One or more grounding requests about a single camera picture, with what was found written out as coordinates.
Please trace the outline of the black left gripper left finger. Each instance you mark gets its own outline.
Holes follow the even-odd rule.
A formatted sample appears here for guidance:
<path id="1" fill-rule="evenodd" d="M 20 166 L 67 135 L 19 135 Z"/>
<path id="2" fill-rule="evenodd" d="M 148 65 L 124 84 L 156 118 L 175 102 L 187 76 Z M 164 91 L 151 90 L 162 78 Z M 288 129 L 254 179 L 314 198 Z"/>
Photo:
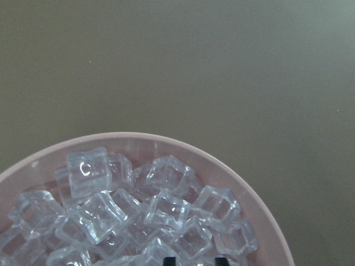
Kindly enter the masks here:
<path id="1" fill-rule="evenodd" d="M 163 266 L 176 266 L 176 257 L 165 257 Z"/>

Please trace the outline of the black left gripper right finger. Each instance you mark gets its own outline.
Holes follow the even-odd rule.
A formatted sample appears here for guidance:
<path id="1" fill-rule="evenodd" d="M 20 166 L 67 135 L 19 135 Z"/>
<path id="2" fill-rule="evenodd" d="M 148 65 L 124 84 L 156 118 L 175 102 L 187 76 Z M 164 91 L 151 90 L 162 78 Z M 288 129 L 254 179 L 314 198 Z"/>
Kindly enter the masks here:
<path id="1" fill-rule="evenodd" d="M 215 266 L 227 266 L 227 258 L 225 257 L 216 257 Z"/>

